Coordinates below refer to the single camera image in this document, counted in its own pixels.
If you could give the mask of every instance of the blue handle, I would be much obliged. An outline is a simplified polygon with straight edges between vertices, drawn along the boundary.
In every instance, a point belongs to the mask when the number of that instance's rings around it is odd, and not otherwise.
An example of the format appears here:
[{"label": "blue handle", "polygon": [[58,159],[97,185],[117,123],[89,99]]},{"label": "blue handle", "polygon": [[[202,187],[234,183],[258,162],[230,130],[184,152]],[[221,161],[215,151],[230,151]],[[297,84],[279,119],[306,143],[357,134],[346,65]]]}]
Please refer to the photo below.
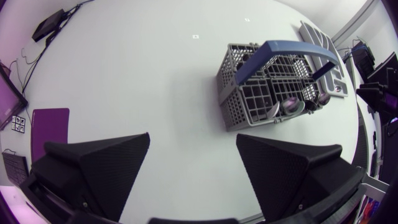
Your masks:
[{"label": "blue handle", "polygon": [[324,57],[329,60],[326,65],[316,71],[312,78],[318,80],[326,72],[338,65],[336,55],[323,47],[309,44],[306,42],[289,41],[289,40],[269,40],[266,41],[253,56],[236,72],[236,83],[243,84],[256,71],[258,71],[265,63],[267,63],[275,55],[312,55]]}]

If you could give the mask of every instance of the gray plastic basket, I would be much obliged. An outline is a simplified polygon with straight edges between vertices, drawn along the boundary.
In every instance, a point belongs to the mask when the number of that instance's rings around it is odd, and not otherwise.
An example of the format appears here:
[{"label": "gray plastic basket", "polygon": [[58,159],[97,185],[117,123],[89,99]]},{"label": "gray plastic basket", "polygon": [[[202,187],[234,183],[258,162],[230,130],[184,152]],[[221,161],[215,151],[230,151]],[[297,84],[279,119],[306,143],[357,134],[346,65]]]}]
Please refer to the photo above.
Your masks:
[{"label": "gray plastic basket", "polygon": [[[286,44],[287,49],[280,47]],[[277,102],[281,103],[291,96],[300,101],[313,101],[317,97],[319,88],[316,79],[325,73],[324,70],[333,68],[337,61],[333,54],[317,47],[281,40],[267,41],[263,46],[229,44],[216,76],[218,100],[226,129],[232,131],[277,123],[297,116],[284,115],[282,108],[271,118],[267,117],[267,112]],[[326,57],[331,63],[313,73],[305,54]]]}]

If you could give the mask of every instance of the purple mat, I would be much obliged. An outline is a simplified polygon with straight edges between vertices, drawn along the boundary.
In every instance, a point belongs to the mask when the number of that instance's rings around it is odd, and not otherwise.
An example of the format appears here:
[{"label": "purple mat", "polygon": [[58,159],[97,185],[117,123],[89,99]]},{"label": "purple mat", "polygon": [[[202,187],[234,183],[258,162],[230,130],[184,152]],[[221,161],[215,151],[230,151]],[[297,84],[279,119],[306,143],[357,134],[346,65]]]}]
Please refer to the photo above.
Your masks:
[{"label": "purple mat", "polygon": [[68,108],[33,110],[30,136],[32,163],[45,155],[45,142],[68,143],[68,122]]}]

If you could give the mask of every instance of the table surface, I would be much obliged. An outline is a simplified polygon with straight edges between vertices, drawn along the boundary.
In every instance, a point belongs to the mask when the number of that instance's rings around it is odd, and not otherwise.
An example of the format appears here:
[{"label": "table surface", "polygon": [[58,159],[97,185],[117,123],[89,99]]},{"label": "table surface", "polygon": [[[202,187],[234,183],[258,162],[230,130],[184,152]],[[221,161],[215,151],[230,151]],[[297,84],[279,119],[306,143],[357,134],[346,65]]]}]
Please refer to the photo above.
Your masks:
[{"label": "table surface", "polygon": [[[150,148],[122,223],[255,215],[261,210],[235,145],[237,133],[341,144],[343,159],[354,156],[358,112],[345,67],[349,97],[332,97],[315,114],[277,125],[225,131],[215,77],[227,44],[301,40],[300,20],[313,25],[275,1],[90,2],[37,65],[25,92],[28,112],[69,108],[70,143],[149,132]],[[32,40],[25,54],[32,60],[43,46]],[[22,62],[24,77],[29,67]],[[16,75],[12,81],[19,86]],[[30,166],[29,125],[25,134],[7,126],[1,144],[26,156]]]}]

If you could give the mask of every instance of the wall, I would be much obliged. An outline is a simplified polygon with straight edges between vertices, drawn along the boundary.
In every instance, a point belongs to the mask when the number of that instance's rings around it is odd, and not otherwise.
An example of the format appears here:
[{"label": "wall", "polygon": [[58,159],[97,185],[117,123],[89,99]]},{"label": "wall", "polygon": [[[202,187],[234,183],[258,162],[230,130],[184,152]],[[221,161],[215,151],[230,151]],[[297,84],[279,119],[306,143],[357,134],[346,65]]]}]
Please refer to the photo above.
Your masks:
[{"label": "wall", "polygon": [[392,52],[398,54],[397,34],[381,1],[368,19],[339,48],[352,47],[353,39],[357,39],[357,36],[368,43],[375,58],[375,66],[385,61]]},{"label": "wall", "polygon": [[15,60],[32,34],[48,16],[68,10],[84,0],[8,0],[0,12],[0,60]]},{"label": "wall", "polygon": [[309,18],[333,37],[359,11],[366,0],[276,0]]}]

